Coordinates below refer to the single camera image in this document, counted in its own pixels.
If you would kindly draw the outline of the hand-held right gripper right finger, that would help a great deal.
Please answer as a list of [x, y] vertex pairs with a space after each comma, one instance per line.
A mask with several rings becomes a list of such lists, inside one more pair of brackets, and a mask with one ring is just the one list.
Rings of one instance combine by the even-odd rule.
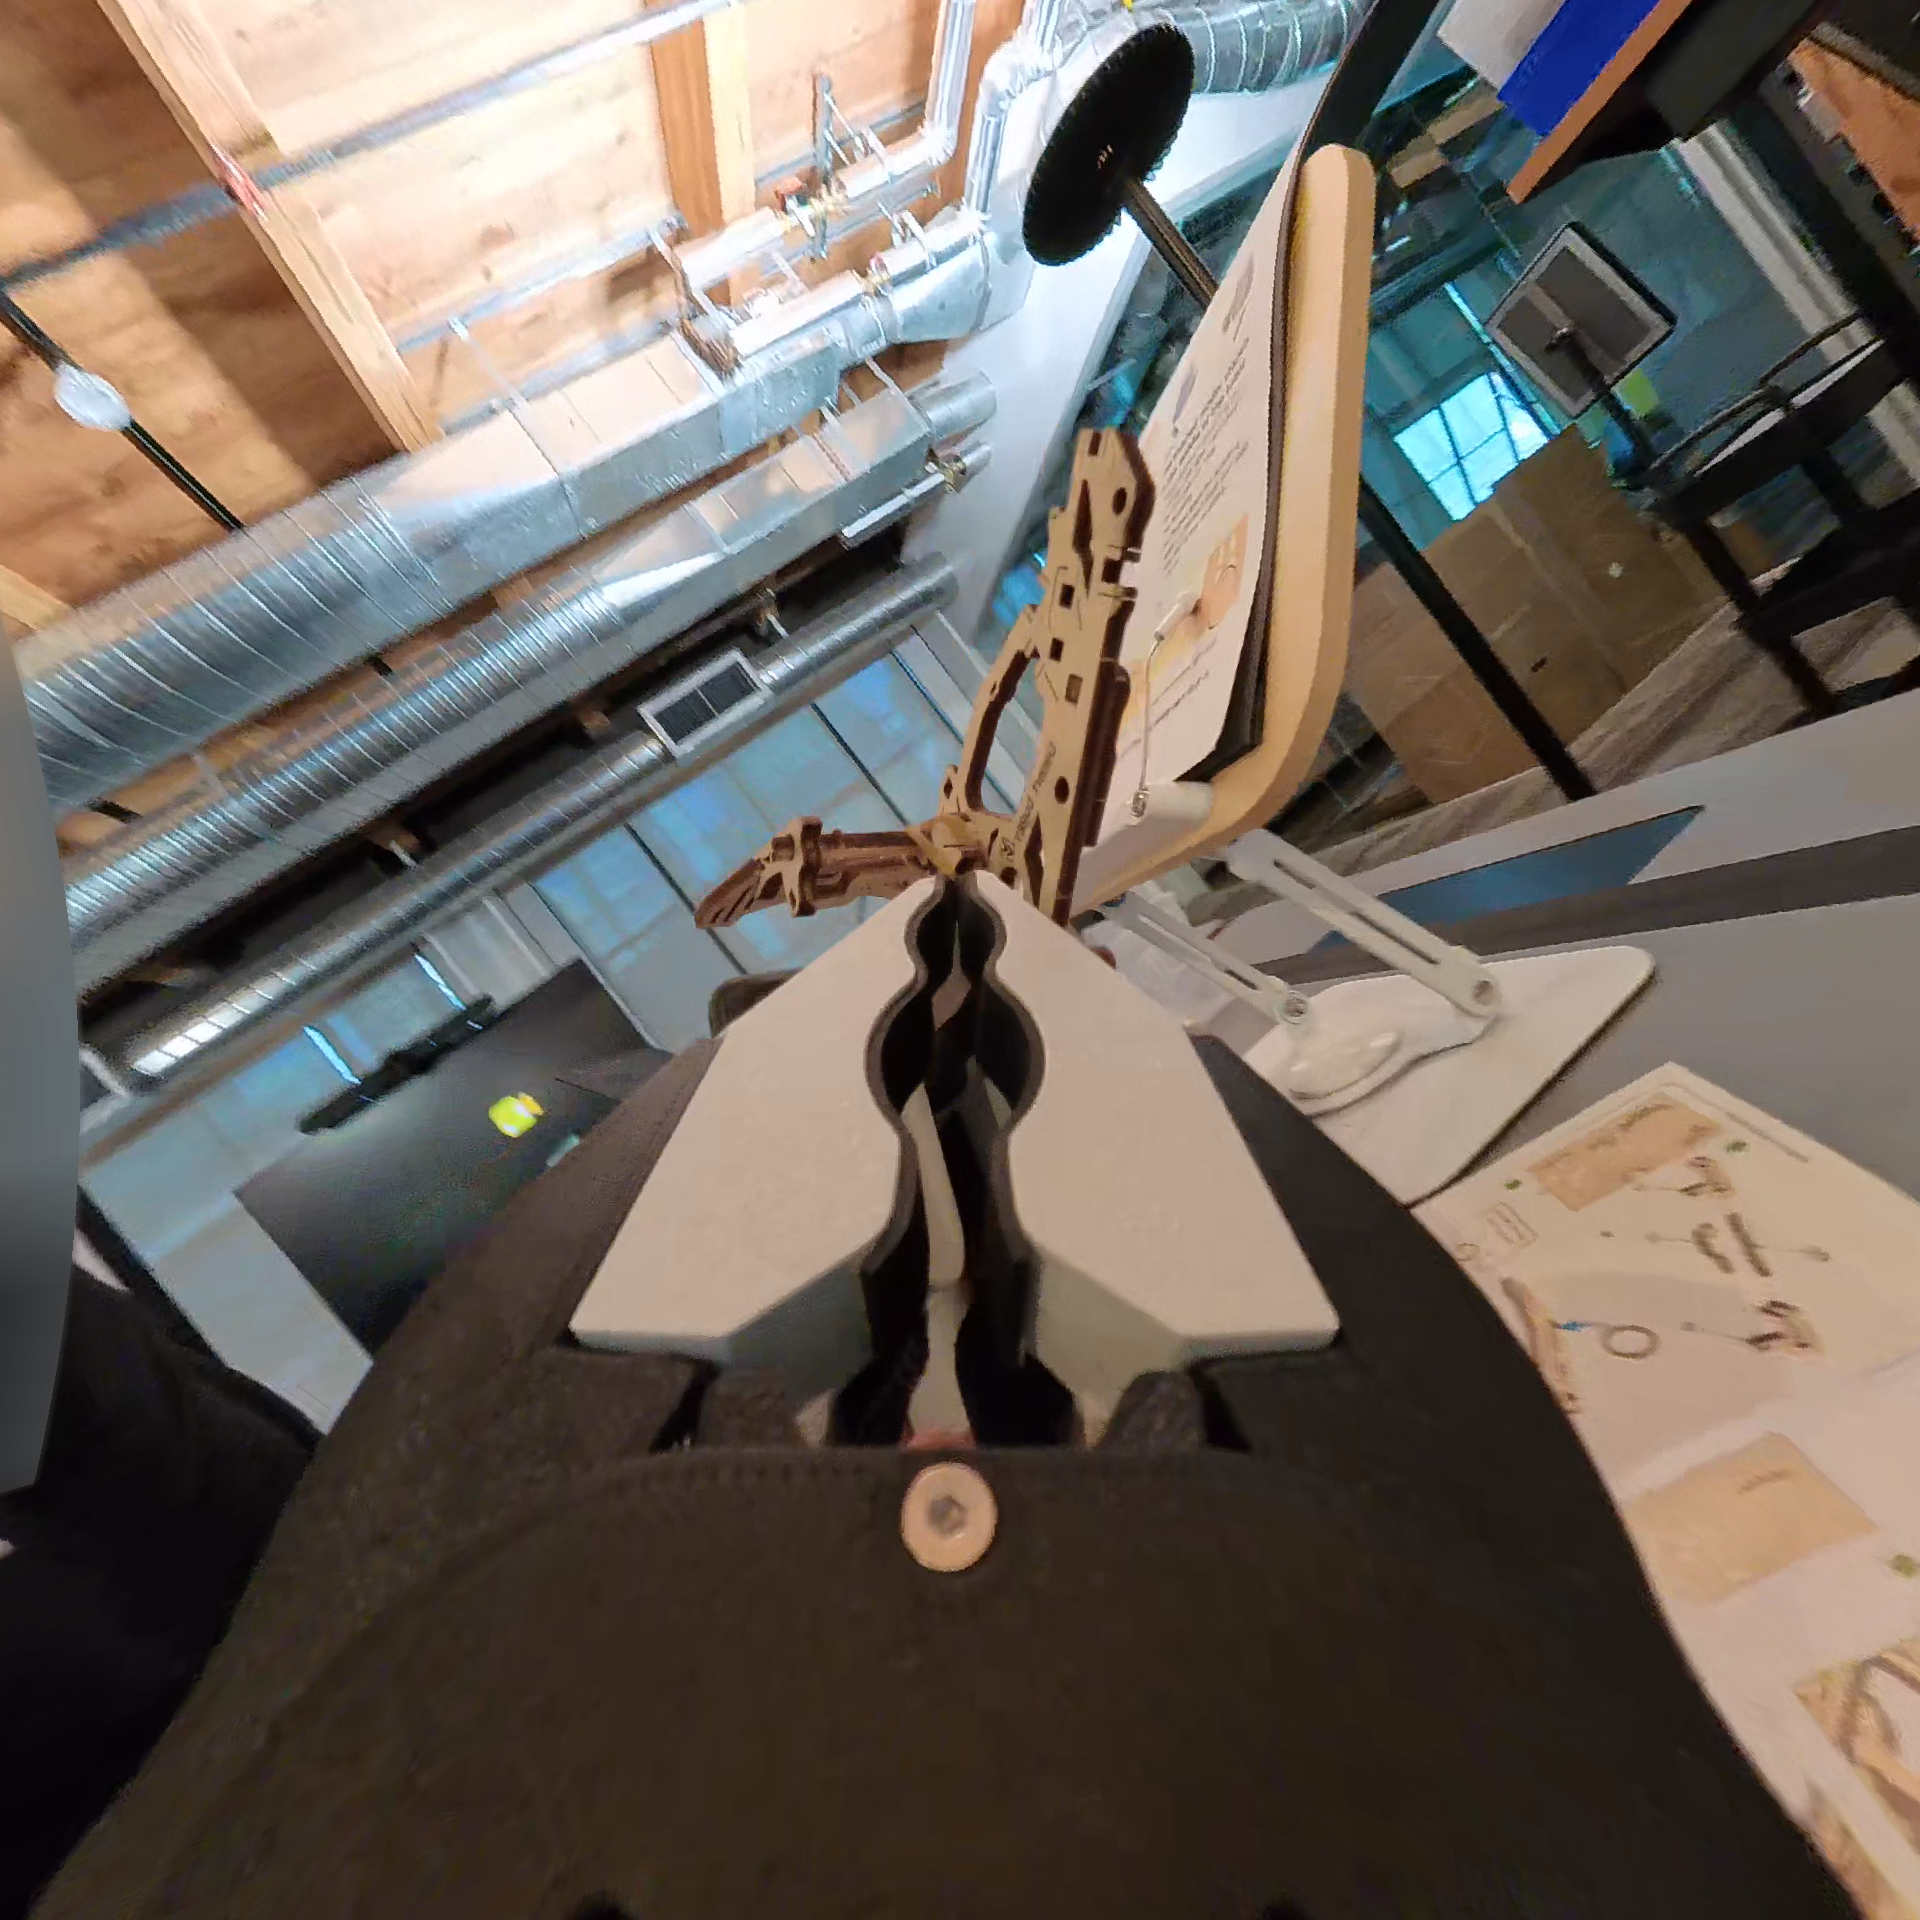
[[1192, 1029], [1001, 875], [972, 875], [972, 944], [1020, 1358], [1112, 1422], [1145, 1375], [1326, 1352], [1339, 1309]]

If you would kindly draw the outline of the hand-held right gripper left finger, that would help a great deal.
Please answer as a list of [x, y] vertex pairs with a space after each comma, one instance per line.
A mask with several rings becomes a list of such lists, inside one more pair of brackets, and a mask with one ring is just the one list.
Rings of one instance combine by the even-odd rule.
[[600, 1259], [571, 1338], [775, 1375], [826, 1438], [900, 1444], [967, 1219], [928, 1102], [953, 881], [928, 875], [740, 1015]]

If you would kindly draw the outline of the black display screen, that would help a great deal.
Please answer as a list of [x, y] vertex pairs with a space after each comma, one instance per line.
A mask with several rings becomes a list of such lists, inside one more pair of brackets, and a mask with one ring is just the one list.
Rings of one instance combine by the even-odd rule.
[[383, 1352], [425, 1285], [662, 1065], [593, 966], [458, 1000], [296, 1114], [240, 1211]]

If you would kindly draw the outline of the white vent grille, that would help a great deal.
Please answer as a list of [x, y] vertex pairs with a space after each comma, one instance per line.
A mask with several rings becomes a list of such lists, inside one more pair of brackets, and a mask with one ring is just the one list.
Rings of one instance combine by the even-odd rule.
[[725, 739], [740, 718], [766, 708], [766, 678], [745, 653], [700, 660], [685, 678], [660, 684], [635, 702], [641, 729], [685, 760], [709, 739]]

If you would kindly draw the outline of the blue desk mat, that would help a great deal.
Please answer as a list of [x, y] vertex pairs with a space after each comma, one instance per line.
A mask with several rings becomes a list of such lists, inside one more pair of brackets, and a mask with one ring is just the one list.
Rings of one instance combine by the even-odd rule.
[[1700, 814], [1637, 817], [1537, 855], [1507, 855], [1459, 875], [1389, 889], [1418, 929], [1455, 929], [1513, 902], [1590, 899], [1637, 881]]

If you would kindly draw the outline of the instruction booklet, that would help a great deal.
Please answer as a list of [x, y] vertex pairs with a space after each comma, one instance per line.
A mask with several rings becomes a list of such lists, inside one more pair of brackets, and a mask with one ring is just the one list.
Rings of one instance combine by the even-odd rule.
[[1426, 1199], [1864, 1911], [1920, 1911], [1920, 1207], [1692, 1065]]

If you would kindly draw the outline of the brown cardboard box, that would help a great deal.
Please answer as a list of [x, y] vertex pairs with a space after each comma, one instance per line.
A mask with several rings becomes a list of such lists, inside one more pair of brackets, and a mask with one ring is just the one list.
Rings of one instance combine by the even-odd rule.
[[[1549, 436], [1426, 555], [1560, 746], [1722, 603], [1700, 555], [1610, 486], [1586, 433]], [[1355, 574], [1346, 697], [1426, 806], [1536, 763], [1525, 739], [1393, 569]]]

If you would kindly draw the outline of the white instruction sheet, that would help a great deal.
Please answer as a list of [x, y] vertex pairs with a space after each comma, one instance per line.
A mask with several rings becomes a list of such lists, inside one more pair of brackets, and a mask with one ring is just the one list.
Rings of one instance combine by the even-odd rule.
[[1281, 345], [1301, 162], [1269, 186], [1139, 450], [1152, 520], [1130, 562], [1123, 722], [1105, 830], [1139, 822], [1139, 792], [1212, 778], [1265, 746], [1265, 613], [1281, 520]]

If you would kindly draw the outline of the grey monitor on pole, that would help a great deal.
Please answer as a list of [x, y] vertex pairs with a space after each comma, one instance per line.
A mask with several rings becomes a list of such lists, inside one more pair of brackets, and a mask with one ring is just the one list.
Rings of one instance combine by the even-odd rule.
[[1573, 216], [1484, 326], [1536, 391], [1549, 391], [1560, 418], [1586, 418], [1650, 354], [1665, 354], [1680, 314], [1590, 229]]

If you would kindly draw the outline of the black rolling cart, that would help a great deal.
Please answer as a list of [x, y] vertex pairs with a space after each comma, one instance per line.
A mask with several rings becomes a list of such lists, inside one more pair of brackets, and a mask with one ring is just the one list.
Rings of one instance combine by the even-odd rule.
[[[1920, 621], [1920, 486], [1866, 502], [1834, 450], [1851, 425], [1866, 425], [1866, 406], [1881, 406], [1902, 384], [1902, 368], [1881, 334], [1866, 334], [1808, 379], [1785, 379], [1834, 334], [1843, 322], [1782, 368], [1768, 368], [1768, 379], [1712, 406], [1692, 436], [1680, 436], [1675, 450], [1646, 443], [1624, 467], [1624, 484], [1650, 494], [1650, 509], [1722, 581], [1736, 634], [1785, 678], [1806, 722], [1851, 708], [1851, 697], [1834, 697], [1826, 674], [1806, 660], [1806, 629], [1866, 603], [1899, 603], [1902, 621]], [[1820, 534], [1771, 574], [1751, 574], [1712, 520], [1782, 477], [1806, 477], [1820, 486], [1834, 534]]]

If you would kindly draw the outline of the silver round air duct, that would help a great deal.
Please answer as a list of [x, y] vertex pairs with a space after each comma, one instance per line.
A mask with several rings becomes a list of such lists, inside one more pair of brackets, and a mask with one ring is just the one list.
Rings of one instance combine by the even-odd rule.
[[[458, 778], [579, 702], [635, 718], [660, 684], [718, 653], [745, 653], [740, 562], [697, 569], [571, 569], [555, 588], [458, 629], [391, 678], [334, 697], [293, 739], [223, 763], [212, 794], [179, 794], [64, 868], [64, 929], [77, 996], [128, 975], [270, 875], [331, 855], [441, 778]], [[745, 653], [775, 697], [781, 639]]]

